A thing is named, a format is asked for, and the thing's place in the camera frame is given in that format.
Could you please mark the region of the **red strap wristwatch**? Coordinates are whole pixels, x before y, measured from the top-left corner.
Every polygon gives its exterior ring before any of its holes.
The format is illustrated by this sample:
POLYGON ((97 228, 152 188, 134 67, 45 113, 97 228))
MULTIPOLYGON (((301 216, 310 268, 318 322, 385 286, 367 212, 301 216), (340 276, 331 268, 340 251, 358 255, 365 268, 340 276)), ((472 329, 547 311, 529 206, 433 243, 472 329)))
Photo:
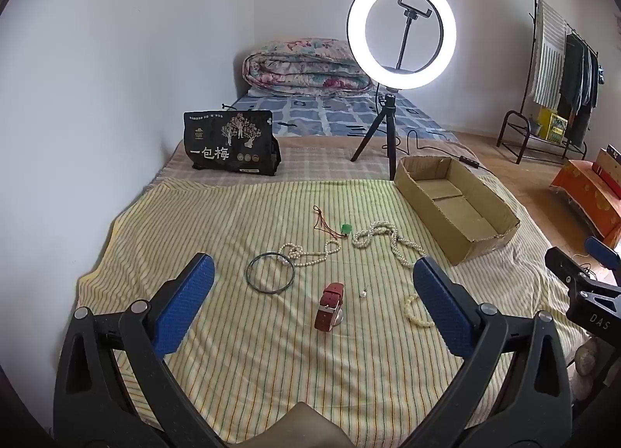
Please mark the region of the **red strap wristwatch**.
POLYGON ((316 313, 314 328, 331 332, 343 320, 344 285, 340 282, 328 284, 322 291, 316 313))

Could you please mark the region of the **boxes on orange bench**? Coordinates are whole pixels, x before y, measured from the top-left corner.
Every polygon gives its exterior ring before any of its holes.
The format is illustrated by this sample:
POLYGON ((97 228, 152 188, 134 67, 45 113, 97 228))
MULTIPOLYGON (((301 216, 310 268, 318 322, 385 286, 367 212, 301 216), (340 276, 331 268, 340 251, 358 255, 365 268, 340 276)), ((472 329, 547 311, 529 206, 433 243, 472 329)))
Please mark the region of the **boxes on orange bench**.
POLYGON ((592 165, 592 170, 610 187, 619 190, 621 184, 620 151, 612 144, 608 144, 605 149, 600 150, 592 165))

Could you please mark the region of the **open cardboard box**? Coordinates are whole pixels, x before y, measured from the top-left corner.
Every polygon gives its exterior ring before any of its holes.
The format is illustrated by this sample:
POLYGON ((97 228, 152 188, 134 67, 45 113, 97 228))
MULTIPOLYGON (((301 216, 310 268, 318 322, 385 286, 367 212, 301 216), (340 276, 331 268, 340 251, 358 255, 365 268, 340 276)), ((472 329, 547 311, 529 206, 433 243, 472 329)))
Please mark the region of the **open cardboard box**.
POLYGON ((508 204, 458 160, 403 157, 394 183, 452 265, 502 248, 520 227, 508 204))

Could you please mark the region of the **yellow box on rack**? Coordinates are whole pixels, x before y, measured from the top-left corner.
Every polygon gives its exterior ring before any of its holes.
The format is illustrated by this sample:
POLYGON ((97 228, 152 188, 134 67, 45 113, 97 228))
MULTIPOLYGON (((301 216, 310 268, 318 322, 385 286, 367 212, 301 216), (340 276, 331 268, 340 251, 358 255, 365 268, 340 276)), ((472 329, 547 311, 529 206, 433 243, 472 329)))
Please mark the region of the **yellow box on rack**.
POLYGON ((547 107, 541 107, 537 121, 540 126, 538 136, 541 139, 553 144, 560 144, 563 141, 568 124, 565 118, 547 107))

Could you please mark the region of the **dark hanging clothes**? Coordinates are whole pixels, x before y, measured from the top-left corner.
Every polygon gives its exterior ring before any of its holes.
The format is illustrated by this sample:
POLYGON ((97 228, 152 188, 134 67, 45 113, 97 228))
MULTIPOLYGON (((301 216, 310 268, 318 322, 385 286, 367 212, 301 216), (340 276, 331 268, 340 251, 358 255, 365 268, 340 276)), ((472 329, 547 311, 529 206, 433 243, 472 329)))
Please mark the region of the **dark hanging clothes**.
POLYGON ((567 121, 565 137, 576 147, 582 147, 597 107, 604 82, 600 69, 598 54, 576 33, 569 33, 557 112, 567 121))

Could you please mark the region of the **yellow striped blanket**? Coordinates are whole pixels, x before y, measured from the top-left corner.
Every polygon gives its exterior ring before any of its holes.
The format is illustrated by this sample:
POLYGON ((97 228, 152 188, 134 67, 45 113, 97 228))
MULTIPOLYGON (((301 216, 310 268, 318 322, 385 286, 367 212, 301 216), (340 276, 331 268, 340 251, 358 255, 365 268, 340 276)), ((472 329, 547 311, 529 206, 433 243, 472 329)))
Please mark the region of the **yellow striped blanket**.
POLYGON ((215 285, 166 360, 207 423, 239 443, 302 402, 357 446, 395 447, 461 364, 430 323, 411 270, 387 237, 364 248, 343 242, 326 261, 295 270, 275 252, 285 243, 324 248, 316 209, 358 232, 388 222, 413 242, 409 261, 429 254, 476 301, 510 316, 550 313, 565 356, 572 356, 585 334, 566 320, 565 290, 545 268, 548 241, 501 183, 491 187, 519 217, 519 230, 498 251, 455 266, 386 180, 160 182, 116 219, 98 267, 79 282, 79 301, 95 313, 115 313, 152 297, 193 255, 207 253, 216 263, 215 285), (314 328, 319 300, 334 282, 344 285, 344 316, 322 332, 314 328))

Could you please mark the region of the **striped hanging towel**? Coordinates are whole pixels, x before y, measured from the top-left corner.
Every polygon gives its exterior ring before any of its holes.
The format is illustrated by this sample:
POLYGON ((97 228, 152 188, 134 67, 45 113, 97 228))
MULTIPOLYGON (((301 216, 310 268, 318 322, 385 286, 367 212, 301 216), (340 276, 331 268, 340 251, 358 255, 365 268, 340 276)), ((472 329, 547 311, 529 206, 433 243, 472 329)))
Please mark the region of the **striped hanging towel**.
POLYGON ((535 46, 531 87, 535 104, 554 110, 560 101, 568 26, 545 0, 538 0, 535 15, 535 46))

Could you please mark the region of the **black clothes rack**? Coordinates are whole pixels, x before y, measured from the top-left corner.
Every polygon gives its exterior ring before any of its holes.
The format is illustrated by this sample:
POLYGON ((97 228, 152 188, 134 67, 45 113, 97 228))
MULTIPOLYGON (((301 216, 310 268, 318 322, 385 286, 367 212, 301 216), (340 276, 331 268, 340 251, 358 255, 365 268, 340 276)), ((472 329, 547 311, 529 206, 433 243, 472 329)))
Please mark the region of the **black clothes rack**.
MULTIPOLYGON (((563 162, 572 155, 578 156, 580 159, 585 159, 588 154, 588 146, 586 143, 586 136, 583 141, 582 147, 576 147, 571 144, 565 137, 560 144, 553 144, 552 142, 541 139, 538 134, 540 126, 538 124, 538 116, 541 106, 535 104, 532 97, 528 95, 529 88, 531 87, 531 75, 532 75, 532 62, 534 57, 535 46, 535 15, 536 6, 538 0, 534 0, 534 11, 532 13, 533 32, 531 43, 531 55, 529 55, 528 70, 526 74, 526 82, 524 92, 521 98, 521 104, 516 110, 510 110, 506 112, 503 118, 503 122, 498 134, 496 146, 504 147, 510 154, 515 157, 517 164, 521 163, 527 158, 528 153, 532 153, 534 160, 546 160, 548 162, 563 162)), ((582 37, 577 30, 569 25, 569 22, 565 19, 568 26, 568 34, 576 33, 586 43, 587 41, 582 37)), ((599 53, 592 46, 590 46, 594 52, 599 53)), ((600 72, 604 80, 604 71, 600 64, 600 72)))

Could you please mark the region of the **black printed bag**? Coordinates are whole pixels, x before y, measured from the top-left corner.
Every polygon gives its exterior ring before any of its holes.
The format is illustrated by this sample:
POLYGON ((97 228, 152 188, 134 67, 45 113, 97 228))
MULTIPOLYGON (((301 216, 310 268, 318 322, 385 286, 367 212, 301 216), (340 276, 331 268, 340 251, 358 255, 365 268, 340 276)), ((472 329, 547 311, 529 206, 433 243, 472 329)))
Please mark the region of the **black printed bag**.
POLYGON ((270 111, 185 112, 183 145, 195 170, 274 176, 281 163, 270 111))

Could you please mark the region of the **plaid brown bed cover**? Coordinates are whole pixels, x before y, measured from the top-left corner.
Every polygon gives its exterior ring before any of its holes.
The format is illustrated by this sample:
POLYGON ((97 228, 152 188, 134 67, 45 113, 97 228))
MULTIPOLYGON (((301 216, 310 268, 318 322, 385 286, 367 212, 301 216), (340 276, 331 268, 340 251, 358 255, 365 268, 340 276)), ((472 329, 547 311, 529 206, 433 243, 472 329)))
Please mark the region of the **plaid brown bed cover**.
POLYGON ((154 184, 183 180, 216 187, 238 184, 275 183, 287 181, 386 180, 389 158, 383 149, 384 139, 373 138, 357 161, 350 158, 361 139, 347 136, 302 136, 278 139, 281 163, 274 176, 237 174, 225 171, 192 168, 182 144, 153 180, 154 184))

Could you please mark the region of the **blue patterned bed sheet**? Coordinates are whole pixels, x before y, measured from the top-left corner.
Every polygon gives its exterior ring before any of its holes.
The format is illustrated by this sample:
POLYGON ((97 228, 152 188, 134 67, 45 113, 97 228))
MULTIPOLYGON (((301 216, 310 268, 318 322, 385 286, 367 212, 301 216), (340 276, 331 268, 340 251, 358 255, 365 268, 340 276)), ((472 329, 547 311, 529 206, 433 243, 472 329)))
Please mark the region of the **blue patterned bed sheet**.
MULTIPOLYGON (((276 136, 363 137, 381 106, 375 94, 360 96, 276 96, 248 92, 232 107, 236 110, 271 111, 276 136)), ((426 115, 404 96, 396 99, 396 132, 405 138, 416 130, 419 139, 456 141, 457 137, 426 115)))

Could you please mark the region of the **folded floral quilt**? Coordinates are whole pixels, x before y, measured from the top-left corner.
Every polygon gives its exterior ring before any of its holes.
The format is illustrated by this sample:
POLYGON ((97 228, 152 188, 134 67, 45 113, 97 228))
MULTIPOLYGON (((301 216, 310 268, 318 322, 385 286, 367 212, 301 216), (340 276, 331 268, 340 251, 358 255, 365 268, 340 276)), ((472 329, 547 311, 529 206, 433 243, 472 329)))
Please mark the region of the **folded floral quilt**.
POLYGON ((358 96, 374 86, 349 44, 334 38, 265 43, 244 59, 241 71, 255 91, 281 96, 358 96))

